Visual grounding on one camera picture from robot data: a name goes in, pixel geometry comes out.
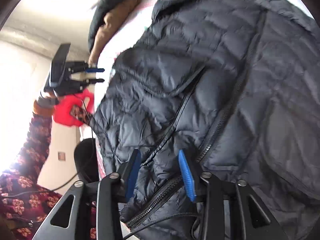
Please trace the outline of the person's left hand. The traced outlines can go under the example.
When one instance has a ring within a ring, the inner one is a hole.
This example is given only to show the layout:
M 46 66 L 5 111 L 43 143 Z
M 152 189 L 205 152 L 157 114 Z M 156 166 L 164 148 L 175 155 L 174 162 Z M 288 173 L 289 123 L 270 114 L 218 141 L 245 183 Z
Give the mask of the person's left hand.
M 55 106 L 59 104 L 59 100 L 53 92 L 44 92 L 40 93 L 40 97 L 45 104 Z

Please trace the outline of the left forearm floral maroon sleeve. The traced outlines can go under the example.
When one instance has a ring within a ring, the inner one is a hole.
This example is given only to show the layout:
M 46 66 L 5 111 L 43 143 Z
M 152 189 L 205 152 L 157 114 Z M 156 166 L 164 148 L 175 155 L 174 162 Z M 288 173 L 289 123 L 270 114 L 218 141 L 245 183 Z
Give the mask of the left forearm floral maroon sleeve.
M 61 198 L 37 183 L 49 156 L 53 113 L 49 99 L 34 101 L 27 140 L 16 162 L 1 174 L 1 218 L 10 223 L 15 239 L 32 239 Z

